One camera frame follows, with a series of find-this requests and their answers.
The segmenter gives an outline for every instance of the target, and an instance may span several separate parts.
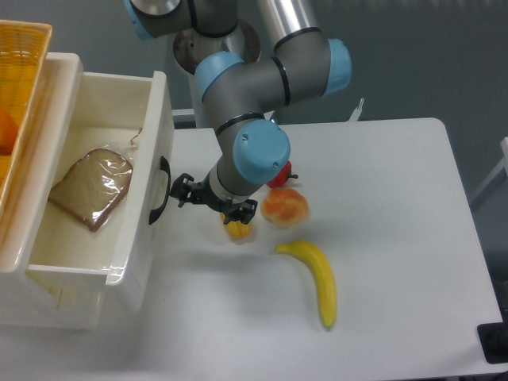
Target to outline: black handle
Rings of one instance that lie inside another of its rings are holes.
[[[171,171],[169,169],[169,162],[164,156],[160,157],[160,170],[167,173],[166,194],[164,195],[164,201],[162,201],[162,205],[157,209],[150,210],[150,216],[148,217],[149,225],[157,221],[162,212],[164,212],[164,209],[166,209],[167,200],[169,199],[169,191],[171,190]]]

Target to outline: orange bun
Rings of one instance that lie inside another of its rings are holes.
[[[261,204],[261,213],[274,225],[289,228],[309,215],[305,197],[292,188],[273,188]]]

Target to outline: white drawer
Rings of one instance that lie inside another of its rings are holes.
[[[54,309],[48,312],[54,322],[42,325],[95,326],[106,292],[108,300],[128,310],[140,308],[152,262],[150,244],[159,228],[148,223],[148,216],[164,200],[168,175],[160,161],[161,156],[170,160],[174,131],[166,75],[83,73],[52,180],[60,181],[93,148],[129,143],[141,127],[129,193],[108,222],[92,233],[46,202],[31,250],[17,258],[26,262],[22,282],[45,294],[36,304]]]

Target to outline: orange fruit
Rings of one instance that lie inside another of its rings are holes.
[[[16,139],[16,122],[7,110],[0,106],[0,155],[10,155]]]
[[[307,218],[309,204],[293,188],[272,188],[261,204],[261,213],[274,225],[289,228]]]

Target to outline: banana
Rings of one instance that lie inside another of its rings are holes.
[[[275,252],[290,254],[309,267],[316,282],[321,321],[327,329],[330,329],[337,314],[337,295],[333,271],[325,254],[318,246],[304,240],[279,244]]]

